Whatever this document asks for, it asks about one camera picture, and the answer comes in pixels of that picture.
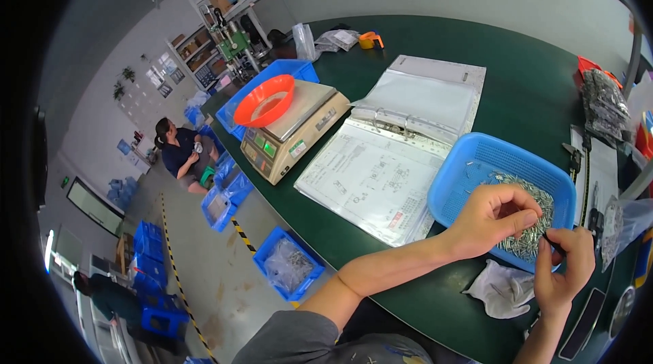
white glove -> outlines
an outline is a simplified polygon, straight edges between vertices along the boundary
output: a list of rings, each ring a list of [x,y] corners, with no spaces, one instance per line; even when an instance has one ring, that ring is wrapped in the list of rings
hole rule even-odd
[[[510,319],[530,310],[526,305],[535,295],[535,277],[521,270],[501,266],[488,259],[487,266],[462,293],[483,301],[485,312],[495,319]]]

hand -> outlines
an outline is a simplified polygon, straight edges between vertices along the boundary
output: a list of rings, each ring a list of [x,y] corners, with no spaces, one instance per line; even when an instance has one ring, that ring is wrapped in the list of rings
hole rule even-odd
[[[551,246],[539,239],[535,262],[535,299],[543,316],[565,314],[571,310],[571,301],[583,289],[594,272],[594,240],[592,233],[583,228],[548,229],[547,236],[567,251],[567,271],[552,273],[551,267],[562,262],[558,253],[551,254]]]
[[[192,154],[188,157],[188,163],[193,164],[200,159],[200,155],[196,151],[193,151]]]
[[[454,260],[474,258],[535,224],[542,208],[519,184],[480,185],[458,218],[439,236],[447,239]]]

digital scale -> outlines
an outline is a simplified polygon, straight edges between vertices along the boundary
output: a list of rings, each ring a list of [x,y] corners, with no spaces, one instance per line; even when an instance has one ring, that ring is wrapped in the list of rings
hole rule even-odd
[[[349,109],[349,100],[333,87],[295,80],[288,110],[265,128],[249,128],[240,150],[275,185]]]

binder ring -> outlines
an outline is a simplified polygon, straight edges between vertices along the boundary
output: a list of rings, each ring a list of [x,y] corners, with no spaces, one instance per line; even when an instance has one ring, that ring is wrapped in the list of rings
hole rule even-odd
[[[404,120],[404,141],[408,141],[408,119],[411,117],[411,115],[406,116],[406,119]]]
[[[377,117],[377,115],[379,115],[380,110],[383,110],[383,115],[385,115],[385,109],[383,109],[382,107],[379,107],[379,108],[376,109],[376,111],[374,111],[374,120],[372,121],[372,124],[374,125],[374,128],[376,129],[377,133],[381,133],[381,131],[379,130],[379,127],[376,125],[376,117]]]

potted plant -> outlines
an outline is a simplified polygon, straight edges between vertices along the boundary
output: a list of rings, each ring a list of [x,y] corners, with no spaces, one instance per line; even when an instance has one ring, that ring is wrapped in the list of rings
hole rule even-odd
[[[127,66],[125,69],[123,69],[122,77],[126,80],[130,80],[134,82],[135,75],[136,73],[134,73],[134,71],[130,67]]]
[[[122,86],[120,81],[116,81],[116,84],[114,85],[114,99],[120,100],[120,98],[122,98],[124,94],[125,94],[125,87]]]

